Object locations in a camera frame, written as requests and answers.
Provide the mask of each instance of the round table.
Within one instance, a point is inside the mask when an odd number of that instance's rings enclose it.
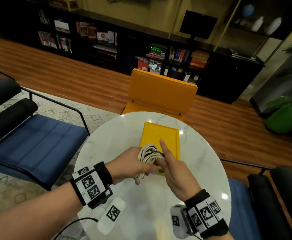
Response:
[[[180,130],[180,158],[184,161],[200,186],[214,196],[221,207],[227,224],[231,214],[231,196],[225,170],[211,146],[193,128],[185,123],[160,113],[134,112],[119,115],[97,128],[84,143],[75,165],[75,171],[100,161],[108,162],[132,146],[139,146],[144,122],[165,125]],[[104,236],[96,222],[83,220],[86,234],[93,239],[116,240],[172,240],[177,239],[172,231],[170,208],[180,204],[171,192],[166,180],[160,175],[149,175],[135,185],[133,179],[112,185],[113,197],[127,203],[113,230]],[[78,217],[99,219],[110,204],[94,210],[85,206]]]

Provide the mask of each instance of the white vase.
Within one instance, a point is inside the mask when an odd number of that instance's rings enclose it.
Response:
[[[282,23],[282,18],[278,17],[276,18],[271,25],[269,25],[266,34],[267,35],[271,35],[273,32],[276,31],[276,29],[280,26],[280,24]]]
[[[254,22],[254,25],[252,26],[252,31],[257,32],[259,30],[260,26],[263,24],[263,22],[264,22],[264,17],[261,16],[259,19],[257,19]]]

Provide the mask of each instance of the person's right hand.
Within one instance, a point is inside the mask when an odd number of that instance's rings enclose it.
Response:
[[[185,202],[201,190],[200,185],[186,163],[176,160],[162,139],[160,139],[160,146],[166,160],[157,158],[155,164],[162,167],[161,172],[165,173],[166,182],[172,192]]]

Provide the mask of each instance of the black monitor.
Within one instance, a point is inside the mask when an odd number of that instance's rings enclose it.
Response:
[[[180,32],[208,40],[218,18],[197,12],[186,11]]]

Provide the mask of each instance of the area rug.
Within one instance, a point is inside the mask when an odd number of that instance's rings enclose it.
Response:
[[[116,113],[94,108],[85,104],[76,103],[71,100],[63,99],[41,92],[37,93],[40,93],[58,102],[80,110],[85,118],[90,133],[93,133],[103,123],[118,116],[118,114]],[[17,101],[21,100],[22,98],[28,97],[29,93],[22,91],[21,93],[1,105],[0,112],[3,111],[5,108],[11,106],[12,104],[16,103]],[[36,113],[40,115],[71,123],[73,125],[84,126],[80,115],[76,111],[62,107],[58,104],[52,103],[35,95],[33,96],[33,101],[36,102],[36,104],[38,105],[38,111]],[[54,185],[55,188],[70,180],[79,152],[80,149],[74,155],[59,179],[56,181]],[[37,184],[0,173],[0,212],[25,200],[41,195],[45,192],[46,191]],[[67,239],[76,238],[76,236],[68,236]]]

